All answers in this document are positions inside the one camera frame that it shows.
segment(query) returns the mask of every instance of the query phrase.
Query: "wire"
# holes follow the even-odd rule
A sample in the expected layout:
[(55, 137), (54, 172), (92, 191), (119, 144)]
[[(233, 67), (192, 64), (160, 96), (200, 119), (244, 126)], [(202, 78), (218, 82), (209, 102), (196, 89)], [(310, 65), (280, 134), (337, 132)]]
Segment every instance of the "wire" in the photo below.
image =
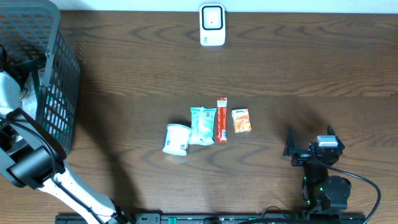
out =
[(104, 216), (104, 217), (110, 217), (110, 216), (106, 216), (106, 215), (98, 215), (96, 214), (89, 206), (85, 205), (82, 201), (80, 201), (78, 198), (76, 198), (72, 193), (70, 193), (65, 187), (62, 186), (61, 182), (58, 182), (55, 180), (55, 173), (56, 173), (56, 160), (55, 160), (55, 155), (54, 152), (51, 150), (51, 146), (50, 144), (39, 134), (37, 134), (35, 131), (33, 131), (32, 129), (28, 128), (27, 126), (24, 126), (22, 124), (19, 124), (15, 121), (11, 121), (9, 119), (3, 118), (2, 116), (0, 116), (0, 119), (5, 121), (6, 123), (12, 124), (14, 126), (17, 126), (18, 128), (22, 128), (23, 130), (31, 133), (33, 136), (37, 137), (37, 139), (39, 139), (43, 145), (45, 146), (44, 149), (47, 151), (48, 154), (50, 154), (51, 157), (51, 163), (52, 163), (52, 171), (51, 171), (51, 180), (52, 182), (59, 188), (61, 189), (66, 195), (68, 195), (73, 201), (75, 201), (77, 204), (79, 204), (80, 206), (82, 206), (84, 209), (86, 209), (88, 212), (90, 212), (92, 214), (92, 216), (95, 218), (95, 220), (100, 223), (103, 224), (104, 222), (98, 217), (98, 216)]
[(327, 169), (330, 169), (330, 170), (339, 172), (339, 173), (341, 173), (341, 174), (345, 174), (345, 175), (348, 175), (348, 176), (351, 176), (351, 177), (355, 177), (355, 178), (357, 178), (357, 179), (359, 179), (359, 180), (365, 181), (366, 183), (372, 185), (372, 186), (376, 189), (376, 191), (377, 191), (377, 200), (376, 200), (376, 203), (374, 204), (373, 209), (371, 210), (371, 212), (369, 213), (369, 215), (365, 218), (365, 221), (362, 222), (362, 224), (366, 224), (366, 223), (372, 218), (374, 212), (376, 212), (376, 210), (377, 210), (377, 208), (378, 208), (378, 206), (379, 206), (379, 204), (380, 204), (380, 201), (381, 201), (381, 191), (380, 191), (380, 188), (379, 188), (375, 183), (373, 183), (372, 181), (370, 181), (370, 180), (368, 180), (368, 179), (366, 179), (366, 178), (364, 178), (364, 177), (361, 177), (361, 176), (356, 175), (356, 174), (352, 174), (352, 173), (350, 173), (350, 172), (347, 172), (347, 171), (344, 171), (344, 170), (341, 170), (341, 169), (337, 169), (337, 168), (331, 167), (331, 166), (326, 165), (326, 164), (324, 164), (323, 162), (319, 161), (319, 159), (318, 159), (316, 156), (313, 156), (313, 157), (315, 158), (315, 160), (316, 160), (321, 166), (326, 167)]
[(281, 212), (281, 214), (283, 214), (283, 216), (284, 216), (286, 219), (289, 219), (288, 216), (287, 216), (279, 207), (273, 206), (273, 205), (267, 207), (267, 208), (263, 211), (263, 213), (261, 214), (261, 217), (262, 217), (262, 218), (265, 218), (264, 216), (266, 215), (268, 209), (270, 209), (270, 208), (277, 208), (277, 209)]

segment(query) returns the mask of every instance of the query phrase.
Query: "red bar package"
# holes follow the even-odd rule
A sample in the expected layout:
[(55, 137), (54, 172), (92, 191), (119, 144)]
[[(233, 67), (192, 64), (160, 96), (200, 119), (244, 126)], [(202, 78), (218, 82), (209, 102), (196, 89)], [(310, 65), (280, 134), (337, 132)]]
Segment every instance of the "red bar package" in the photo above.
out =
[(226, 98), (217, 100), (217, 142), (227, 142), (226, 140)]

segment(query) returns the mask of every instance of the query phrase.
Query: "teal package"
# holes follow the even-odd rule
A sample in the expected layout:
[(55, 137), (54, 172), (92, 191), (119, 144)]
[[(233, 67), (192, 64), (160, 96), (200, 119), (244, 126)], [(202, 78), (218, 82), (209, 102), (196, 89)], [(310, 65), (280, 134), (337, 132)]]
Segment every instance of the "teal package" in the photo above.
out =
[(192, 124), (189, 144), (208, 146), (214, 144), (214, 118), (217, 109), (191, 108)]

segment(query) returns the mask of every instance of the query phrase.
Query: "orange packet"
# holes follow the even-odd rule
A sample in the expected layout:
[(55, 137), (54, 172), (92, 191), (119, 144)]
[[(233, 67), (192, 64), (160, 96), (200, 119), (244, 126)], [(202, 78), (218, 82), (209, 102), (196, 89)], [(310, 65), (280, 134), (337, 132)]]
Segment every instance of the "orange packet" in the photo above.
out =
[(235, 133), (251, 131), (249, 110), (247, 108), (240, 110), (232, 110), (232, 120), (234, 124)]

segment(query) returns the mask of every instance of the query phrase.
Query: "basket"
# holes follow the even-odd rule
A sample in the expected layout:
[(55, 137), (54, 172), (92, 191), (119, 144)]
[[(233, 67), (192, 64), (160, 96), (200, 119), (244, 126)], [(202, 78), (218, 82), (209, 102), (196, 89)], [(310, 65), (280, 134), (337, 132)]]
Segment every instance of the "basket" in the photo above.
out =
[(11, 65), (43, 62), (36, 121), (72, 148), (80, 84), (79, 64), (61, 30), (60, 11), (47, 0), (0, 1), (0, 43)]

